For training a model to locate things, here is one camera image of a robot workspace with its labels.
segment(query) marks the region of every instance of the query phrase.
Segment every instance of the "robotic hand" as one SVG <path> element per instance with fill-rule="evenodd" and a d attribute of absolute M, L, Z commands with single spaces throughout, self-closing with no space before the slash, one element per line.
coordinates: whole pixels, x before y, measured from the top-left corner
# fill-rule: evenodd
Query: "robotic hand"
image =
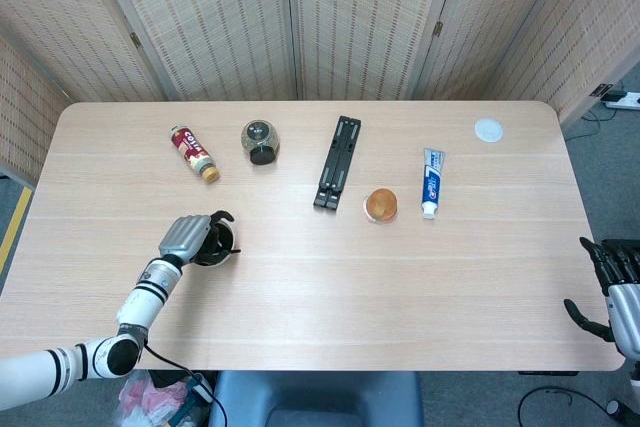
<path fill-rule="evenodd" d="M 149 328 L 189 263 L 216 265 L 234 250 L 225 211 L 177 219 L 162 242 L 160 257 L 149 262 L 116 316 L 113 337 L 0 360 L 0 410 L 50 397 L 76 380 L 116 378 L 128 374 L 140 359 Z"/>
<path fill-rule="evenodd" d="M 578 327 L 605 342 L 615 342 L 618 351 L 635 362 L 631 387 L 640 402 L 640 254 L 612 244 L 597 245 L 584 237 L 580 244 L 593 262 L 609 325 L 590 321 L 570 299 L 564 300 L 564 306 Z M 617 400 L 609 401 L 607 413 L 623 425 L 640 426 L 640 415 Z"/>

